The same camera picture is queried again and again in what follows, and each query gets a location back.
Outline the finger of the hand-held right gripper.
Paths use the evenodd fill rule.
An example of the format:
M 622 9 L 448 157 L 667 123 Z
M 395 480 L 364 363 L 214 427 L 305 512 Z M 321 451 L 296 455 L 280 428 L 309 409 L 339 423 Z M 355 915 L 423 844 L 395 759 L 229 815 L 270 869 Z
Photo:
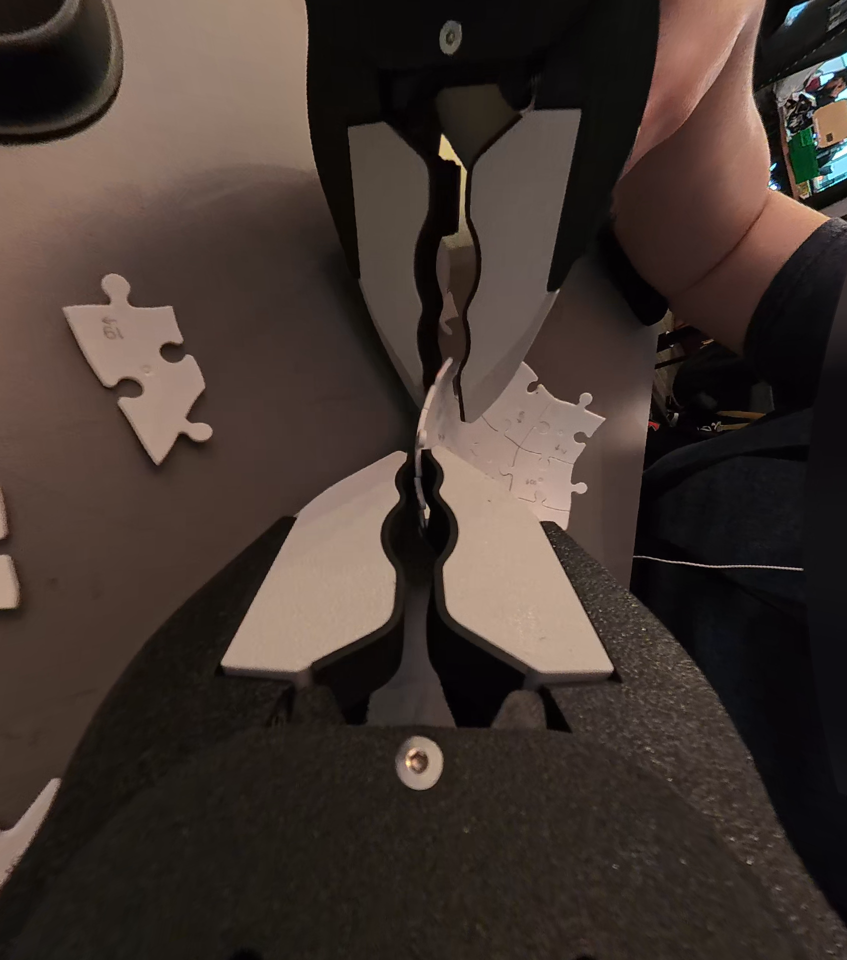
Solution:
M 422 406 L 457 317 L 451 293 L 462 169 L 444 136 L 417 149 L 385 122 L 347 130 L 359 286 L 403 386 Z
M 511 382 L 556 297 L 548 288 L 581 110 L 526 112 L 467 178 L 477 280 L 465 307 L 463 419 L 475 422 Z

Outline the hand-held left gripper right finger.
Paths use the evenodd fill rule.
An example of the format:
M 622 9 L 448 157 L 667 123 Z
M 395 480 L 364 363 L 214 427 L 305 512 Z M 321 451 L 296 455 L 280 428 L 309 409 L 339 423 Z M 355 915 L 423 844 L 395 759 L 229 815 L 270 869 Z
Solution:
M 614 666 L 540 522 L 450 450 L 430 451 L 431 521 L 445 518 L 437 609 L 528 687 L 609 679 Z

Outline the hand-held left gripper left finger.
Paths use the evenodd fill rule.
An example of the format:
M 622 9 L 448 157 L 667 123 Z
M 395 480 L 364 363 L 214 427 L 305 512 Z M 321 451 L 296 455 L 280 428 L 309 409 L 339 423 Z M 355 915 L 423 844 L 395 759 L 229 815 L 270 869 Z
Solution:
M 298 513 L 222 658 L 229 676 L 382 687 L 403 657 L 406 576 L 393 536 L 407 454 L 351 474 Z

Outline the assembled white puzzle section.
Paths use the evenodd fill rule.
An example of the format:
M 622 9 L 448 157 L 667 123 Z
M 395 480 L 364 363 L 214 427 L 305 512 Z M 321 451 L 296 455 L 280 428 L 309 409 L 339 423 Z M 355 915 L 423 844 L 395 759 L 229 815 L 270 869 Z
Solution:
M 461 419 L 457 449 L 444 448 L 489 476 L 527 505 L 541 522 L 567 530 L 572 496 L 587 486 L 574 483 L 574 464 L 604 418 L 589 410 L 592 396 L 566 402 L 537 382 L 520 364 L 512 380 L 480 418 Z M 422 455 L 415 463 L 417 499 L 425 505 Z

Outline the person's right forearm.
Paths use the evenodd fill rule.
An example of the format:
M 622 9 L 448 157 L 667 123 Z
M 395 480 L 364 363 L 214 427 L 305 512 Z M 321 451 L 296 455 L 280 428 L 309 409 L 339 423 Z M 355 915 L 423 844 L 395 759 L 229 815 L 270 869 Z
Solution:
M 771 190 L 753 95 L 765 3 L 663 1 L 613 231 L 674 318 L 742 354 L 769 284 L 827 219 Z

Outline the scattered loose puzzle pieces group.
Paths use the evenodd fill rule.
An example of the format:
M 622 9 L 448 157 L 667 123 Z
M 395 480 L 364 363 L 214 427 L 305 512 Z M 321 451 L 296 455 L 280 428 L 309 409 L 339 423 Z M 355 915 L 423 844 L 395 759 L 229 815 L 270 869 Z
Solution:
M 123 380 L 140 387 L 138 396 L 122 397 L 118 406 L 150 459 L 160 465 L 180 435 L 199 443 L 212 437 L 211 426 L 189 418 L 205 380 L 192 356 L 171 362 L 162 354 L 167 345 L 183 344 L 172 307 L 131 305 L 130 284 L 115 273 L 102 278 L 101 288 L 107 304 L 66 306 L 63 313 L 84 359 L 105 387 Z M 0 488 L 0 541 L 8 533 Z M 0 555 L 0 611 L 16 609 L 21 599 L 14 564 L 8 555 Z M 58 778 L 48 781 L 15 825 L 0 828 L 0 888 L 46 820 L 60 785 Z

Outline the black round ball stand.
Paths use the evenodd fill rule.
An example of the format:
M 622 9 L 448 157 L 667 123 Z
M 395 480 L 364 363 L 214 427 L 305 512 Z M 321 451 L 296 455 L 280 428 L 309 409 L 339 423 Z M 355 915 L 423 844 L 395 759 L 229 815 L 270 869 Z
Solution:
M 93 125 L 118 96 L 124 52 L 108 1 L 0 1 L 0 143 Z

